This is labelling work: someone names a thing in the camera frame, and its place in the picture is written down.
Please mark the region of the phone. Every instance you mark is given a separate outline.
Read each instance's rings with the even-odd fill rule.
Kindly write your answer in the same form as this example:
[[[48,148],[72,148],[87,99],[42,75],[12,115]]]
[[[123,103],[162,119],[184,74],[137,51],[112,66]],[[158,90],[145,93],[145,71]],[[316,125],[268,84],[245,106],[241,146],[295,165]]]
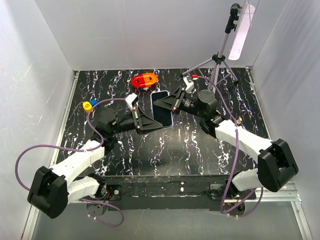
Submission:
[[[167,97],[168,95],[169,92],[167,90],[155,91],[150,94],[153,119],[161,123],[163,128],[171,128],[173,126],[172,112],[168,109],[155,105],[154,102]]]

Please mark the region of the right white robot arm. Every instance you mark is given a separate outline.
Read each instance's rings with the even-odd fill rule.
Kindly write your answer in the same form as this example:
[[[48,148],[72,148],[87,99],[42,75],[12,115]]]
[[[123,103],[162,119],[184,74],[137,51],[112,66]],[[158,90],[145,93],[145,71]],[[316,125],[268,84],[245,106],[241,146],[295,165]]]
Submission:
[[[217,111],[218,103],[211,90],[201,90],[193,98],[182,88],[152,102],[154,106],[173,113],[184,111],[200,117],[200,127],[206,134],[238,147],[257,163],[255,169],[231,175],[231,183],[226,186],[230,198],[237,199],[246,190],[255,188],[278,192],[299,172],[288,143],[283,139],[273,141],[262,138],[236,126]]]

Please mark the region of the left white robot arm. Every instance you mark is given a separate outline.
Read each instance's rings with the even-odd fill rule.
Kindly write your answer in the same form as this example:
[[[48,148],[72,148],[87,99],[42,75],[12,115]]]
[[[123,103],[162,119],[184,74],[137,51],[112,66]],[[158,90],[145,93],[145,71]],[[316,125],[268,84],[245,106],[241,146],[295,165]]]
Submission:
[[[142,135],[163,128],[137,104],[121,117],[112,108],[99,110],[94,121],[96,132],[83,148],[51,168],[42,166],[35,172],[27,201],[51,219],[73,201],[87,196],[101,200],[106,196],[107,184],[102,177],[91,173],[80,180],[76,178],[113,150],[118,142],[116,134],[135,130]]]

